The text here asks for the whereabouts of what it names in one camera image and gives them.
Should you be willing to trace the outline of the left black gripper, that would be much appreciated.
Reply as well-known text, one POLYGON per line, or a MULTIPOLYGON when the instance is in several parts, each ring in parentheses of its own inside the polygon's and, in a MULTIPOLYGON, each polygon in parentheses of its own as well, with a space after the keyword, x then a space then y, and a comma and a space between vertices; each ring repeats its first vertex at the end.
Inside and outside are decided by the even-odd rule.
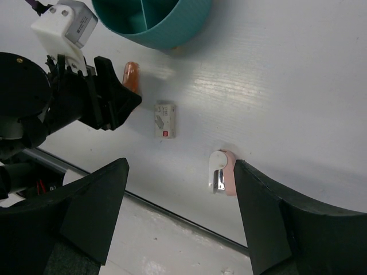
POLYGON ((52 100, 44 124, 49 134, 78 120, 93 129, 115 130, 125 123, 142 97, 123 86, 111 60, 94 58, 96 74, 72 71, 66 58, 47 56, 52 100))

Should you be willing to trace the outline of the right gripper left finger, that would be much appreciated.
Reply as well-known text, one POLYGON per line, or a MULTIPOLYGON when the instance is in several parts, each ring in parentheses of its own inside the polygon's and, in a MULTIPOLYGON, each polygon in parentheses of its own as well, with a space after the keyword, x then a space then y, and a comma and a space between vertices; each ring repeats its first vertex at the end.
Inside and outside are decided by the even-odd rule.
POLYGON ((40 196, 1 208, 2 274, 98 274, 128 178, 120 158, 40 196))

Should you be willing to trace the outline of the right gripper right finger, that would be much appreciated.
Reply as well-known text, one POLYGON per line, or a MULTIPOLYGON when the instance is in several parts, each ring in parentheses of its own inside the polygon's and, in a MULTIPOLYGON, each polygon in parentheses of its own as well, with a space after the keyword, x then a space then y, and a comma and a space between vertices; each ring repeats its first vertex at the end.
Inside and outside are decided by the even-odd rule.
POLYGON ((303 195, 238 160, 234 167, 254 274, 365 274, 366 214, 303 195))

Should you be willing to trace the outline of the orange transparent cap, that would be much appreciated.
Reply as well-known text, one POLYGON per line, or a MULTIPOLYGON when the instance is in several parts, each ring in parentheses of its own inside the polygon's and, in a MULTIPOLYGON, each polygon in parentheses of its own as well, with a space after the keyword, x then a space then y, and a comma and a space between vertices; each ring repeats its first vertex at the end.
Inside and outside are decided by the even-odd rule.
POLYGON ((128 62, 124 67, 122 84, 134 93, 139 92, 140 67, 135 62, 128 62))

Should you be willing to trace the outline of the white staples box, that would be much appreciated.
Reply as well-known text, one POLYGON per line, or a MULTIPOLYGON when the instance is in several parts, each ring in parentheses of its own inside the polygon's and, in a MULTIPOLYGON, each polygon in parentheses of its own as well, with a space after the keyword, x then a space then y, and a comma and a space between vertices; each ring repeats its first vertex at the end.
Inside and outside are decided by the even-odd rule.
POLYGON ((154 105, 155 137, 174 139, 176 134, 176 105, 169 101, 157 101, 154 105))

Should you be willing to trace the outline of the pink white stapler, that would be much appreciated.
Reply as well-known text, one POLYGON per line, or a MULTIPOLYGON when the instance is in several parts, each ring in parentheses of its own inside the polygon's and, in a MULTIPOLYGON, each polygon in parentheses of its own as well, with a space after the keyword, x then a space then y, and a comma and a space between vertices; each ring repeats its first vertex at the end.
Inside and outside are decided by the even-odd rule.
POLYGON ((208 187, 212 194, 236 196, 234 167, 236 157, 229 150, 219 150, 211 153, 208 168, 208 187))

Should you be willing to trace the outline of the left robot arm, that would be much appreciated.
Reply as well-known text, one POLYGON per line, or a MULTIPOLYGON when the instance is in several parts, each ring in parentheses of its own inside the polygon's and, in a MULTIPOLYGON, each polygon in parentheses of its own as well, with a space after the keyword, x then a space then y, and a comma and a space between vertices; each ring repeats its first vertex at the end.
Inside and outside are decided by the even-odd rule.
POLYGON ((65 172, 25 154, 48 136, 80 121, 115 130, 142 98, 117 78, 112 62, 94 59, 86 73, 64 55, 48 57, 48 70, 13 53, 1 53, 1 199, 28 199, 63 185, 65 172))

